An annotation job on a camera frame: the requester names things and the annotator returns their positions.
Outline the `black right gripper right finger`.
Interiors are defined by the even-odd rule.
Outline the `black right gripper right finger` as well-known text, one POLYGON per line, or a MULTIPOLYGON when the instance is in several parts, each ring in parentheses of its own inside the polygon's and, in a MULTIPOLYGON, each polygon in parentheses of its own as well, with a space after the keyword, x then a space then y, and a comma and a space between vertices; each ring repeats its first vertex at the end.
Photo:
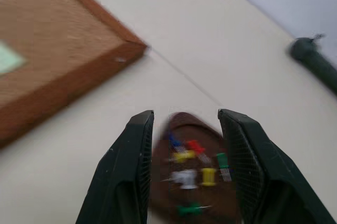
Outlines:
POLYGON ((294 161, 256 120, 218 110, 243 223, 335 223, 294 161))

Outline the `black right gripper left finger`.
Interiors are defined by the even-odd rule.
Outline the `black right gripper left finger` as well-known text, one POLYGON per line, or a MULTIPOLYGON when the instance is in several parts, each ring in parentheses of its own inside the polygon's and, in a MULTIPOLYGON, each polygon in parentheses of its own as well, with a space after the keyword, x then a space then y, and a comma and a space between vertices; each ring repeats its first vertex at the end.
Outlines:
POLYGON ((99 161, 76 223, 146 223, 154 111, 129 120, 99 161))

